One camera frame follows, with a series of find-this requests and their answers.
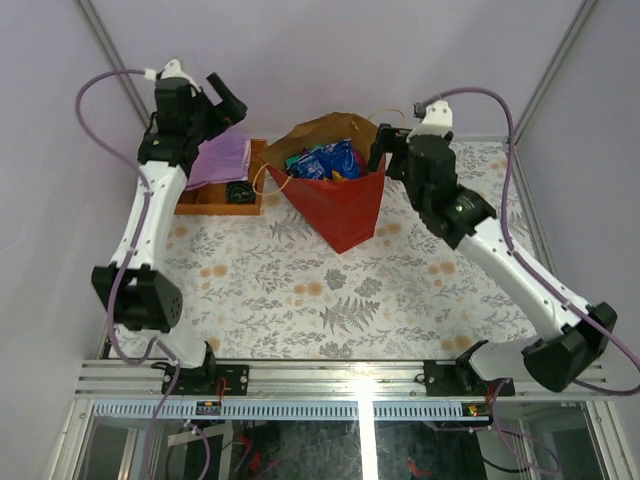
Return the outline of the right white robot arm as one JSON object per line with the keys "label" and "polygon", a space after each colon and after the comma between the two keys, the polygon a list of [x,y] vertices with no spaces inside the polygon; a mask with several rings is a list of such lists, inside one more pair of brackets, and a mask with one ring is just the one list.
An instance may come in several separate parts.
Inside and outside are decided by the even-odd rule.
{"label": "right white robot arm", "polygon": [[469,347],[456,360],[457,385],[474,395],[491,380],[523,375],[559,393],[603,353],[607,339],[599,330],[611,331],[617,314],[605,302],[589,304],[507,241],[495,209],[459,183],[452,137],[381,124],[367,167],[374,171],[390,155],[386,174],[403,183],[427,230],[480,267],[536,331],[531,338]]}

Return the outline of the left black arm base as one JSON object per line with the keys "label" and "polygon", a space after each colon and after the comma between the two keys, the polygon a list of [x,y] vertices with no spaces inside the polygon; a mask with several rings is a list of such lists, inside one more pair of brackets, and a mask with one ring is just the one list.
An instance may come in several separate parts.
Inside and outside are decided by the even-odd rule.
{"label": "left black arm base", "polygon": [[170,385],[176,374],[176,367],[168,361],[158,361],[151,364],[154,370],[163,372],[161,391],[163,394],[171,391],[171,395],[216,397],[246,396],[249,386],[250,367],[243,364],[213,365],[209,359],[204,366],[198,368],[180,369],[175,386]]}

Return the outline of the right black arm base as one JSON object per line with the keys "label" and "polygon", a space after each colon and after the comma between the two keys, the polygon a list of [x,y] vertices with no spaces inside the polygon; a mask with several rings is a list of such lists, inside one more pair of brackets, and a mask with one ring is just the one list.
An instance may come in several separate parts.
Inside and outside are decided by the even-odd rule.
{"label": "right black arm base", "polygon": [[508,377],[484,377],[471,366],[471,356],[486,344],[487,340],[476,342],[455,360],[424,360],[426,394],[429,397],[487,397],[501,381],[508,380]]}

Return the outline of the red paper bag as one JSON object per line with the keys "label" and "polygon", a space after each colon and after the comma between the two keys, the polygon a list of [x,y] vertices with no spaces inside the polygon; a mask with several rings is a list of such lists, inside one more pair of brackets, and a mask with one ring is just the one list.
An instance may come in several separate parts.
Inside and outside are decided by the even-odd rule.
{"label": "red paper bag", "polygon": [[304,149],[349,139],[355,152],[368,161],[376,133],[377,127],[357,114],[333,112],[296,125],[259,154],[283,194],[338,254],[374,236],[385,162],[358,179],[333,181],[291,178],[285,160]]}

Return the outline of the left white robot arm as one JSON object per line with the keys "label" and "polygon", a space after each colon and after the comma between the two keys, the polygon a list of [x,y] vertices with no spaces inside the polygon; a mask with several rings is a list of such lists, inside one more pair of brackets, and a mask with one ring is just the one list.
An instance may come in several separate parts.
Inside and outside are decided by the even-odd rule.
{"label": "left white robot arm", "polygon": [[117,326],[139,334],[149,348],[159,347],[170,362],[186,368],[184,382],[204,395],[217,387],[219,371],[207,363],[206,342],[181,324],[182,293],[161,266],[171,219],[200,145],[242,121],[247,107],[215,73],[207,81],[219,103],[180,70],[141,74],[154,83],[156,109],[136,159],[128,163],[137,176],[135,198],[116,252],[108,265],[93,269],[91,283],[107,311],[112,348],[122,360],[138,362],[120,347]]}

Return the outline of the blue Doritos chip bag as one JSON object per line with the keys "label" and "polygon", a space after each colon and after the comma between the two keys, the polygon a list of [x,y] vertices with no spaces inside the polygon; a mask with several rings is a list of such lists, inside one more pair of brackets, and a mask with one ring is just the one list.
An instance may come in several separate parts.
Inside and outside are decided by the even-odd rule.
{"label": "blue Doritos chip bag", "polygon": [[338,142],[304,148],[285,160],[286,172],[298,179],[354,180],[361,168],[350,138]]}

